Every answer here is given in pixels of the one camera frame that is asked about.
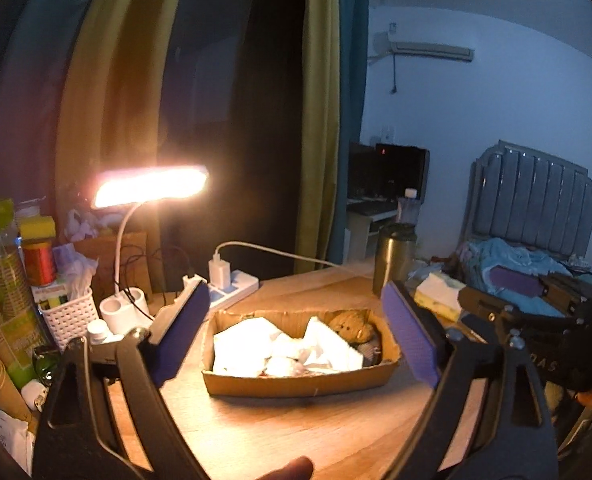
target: wooden desk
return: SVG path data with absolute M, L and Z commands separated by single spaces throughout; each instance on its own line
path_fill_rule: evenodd
M 265 282 L 230 310 L 327 307 L 380 310 L 380 301 L 371 293 L 371 280 L 326 269 Z M 201 341 L 202 330 L 178 377 L 163 386 L 162 394 L 192 452 L 214 480 L 252 480 L 300 455 L 313 460 L 315 479 L 379 479 L 431 393 L 401 362 L 389 383 L 374 390 L 310 399 L 216 399 L 209 397 L 202 380 Z M 111 387 L 111 398 L 130 459 L 148 466 L 119 384 Z M 477 405 L 476 396 L 470 395 L 445 465 L 462 457 Z

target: yellow sponge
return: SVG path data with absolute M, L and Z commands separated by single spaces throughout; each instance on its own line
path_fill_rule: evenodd
M 39 240 L 56 237 L 56 223 L 51 216 L 30 216 L 18 218 L 22 240 Z
M 458 303 L 458 291 L 464 286 L 464 283 L 460 283 L 442 272 L 432 272 L 423 283 L 418 285 L 413 294 L 413 300 L 418 306 L 457 322 L 462 312 L 460 303 Z

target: black cable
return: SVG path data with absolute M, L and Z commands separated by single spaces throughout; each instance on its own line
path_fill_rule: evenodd
M 115 282 L 115 283 L 116 283 L 116 285 L 118 285 L 118 288 L 120 288 L 120 283 L 118 283 L 118 282 Z M 145 317 L 148 317 L 148 318 L 149 318 L 151 321 L 153 321 L 153 320 L 154 320 L 154 318 L 153 318 L 153 317 L 151 317 L 149 314 L 147 314 L 147 313 L 146 313 L 144 310 L 142 310 L 142 309 L 141 309 L 141 308 L 140 308 L 140 307 L 139 307 L 139 306 L 136 304 L 136 300 L 134 299 L 133 295 L 131 294 L 131 291 L 130 291 L 128 288 L 123 288 L 123 289 L 121 290 L 121 292 L 124 292 L 124 293 L 125 293 L 125 296 L 127 296 L 127 299 L 128 299 L 130 302 L 131 302 L 131 304 L 132 304 L 133 306 L 135 306 L 135 307 L 138 309 L 138 311 L 140 311 L 140 314 L 142 314 L 142 315 L 143 315 L 143 316 L 145 316 Z
M 398 88 L 396 87 L 396 54 L 392 53 L 391 57 L 394 60 L 394 88 L 392 88 L 389 93 L 393 95 L 398 92 Z
M 187 265 L 187 274 L 188 275 L 194 275 L 194 270 L 191 266 L 191 258 L 189 257 L 189 254 L 186 253 L 186 251 L 176 245 L 171 245 L 171 244 L 165 244 L 160 246 L 159 248 L 157 248 L 153 253 L 151 254 L 146 254 L 143 251 L 143 248 L 134 244 L 126 244 L 122 246 L 122 249 L 124 249 L 125 247 L 130 247 L 130 248 L 134 248 L 134 249 L 138 249 L 139 253 L 138 254 L 132 254 L 131 256 L 129 256 L 127 258 L 127 260 L 125 260 L 124 263 L 120 264 L 120 267 L 122 269 L 124 269 L 124 281 L 125 281 L 125 288 L 128 289 L 128 266 L 134 264 L 135 262 L 137 262 L 140 258 L 146 258 L 146 259 L 152 259 L 152 260 L 158 260 L 159 262 L 163 262 L 163 258 L 161 256 L 157 256 L 158 253 L 160 253 L 161 255 L 165 252 L 165 251 L 169 251 L 169 250 L 173 250 L 176 251 L 180 254 L 182 254 L 182 256 L 185 258 L 186 261 L 186 265 Z M 162 291 L 162 295 L 163 295 L 163 302 L 164 304 L 167 304 L 167 295 L 165 294 L 164 291 Z M 138 306 L 136 305 L 136 303 L 134 301 L 131 300 L 131 298 L 129 298 L 129 301 L 131 301 L 131 303 L 138 308 Z

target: bed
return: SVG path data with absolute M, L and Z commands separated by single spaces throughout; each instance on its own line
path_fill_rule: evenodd
M 521 310 L 562 316 L 538 293 L 538 276 L 570 275 L 592 233 L 592 180 L 586 168 L 500 140 L 472 168 L 457 254 L 470 286 Z

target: crumpled white paper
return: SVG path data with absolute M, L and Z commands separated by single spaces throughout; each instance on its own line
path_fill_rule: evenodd
M 25 473 L 31 476 L 35 437 L 29 425 L 0 410 L 0 442 Z
M 263 317 L 245 319 L 214 335 L 214 373 L 234 377 L 297 377 L 362 368 L 362 354 L 313 316 L 303 339 Z
M 73 244 L 54 247 L 52 252 L 58 274 L 64 276 L 71 291 L 69 301 L 82 298 L 92 285 L 92 278 L 98 269 L 98 260 L 80 254 Z

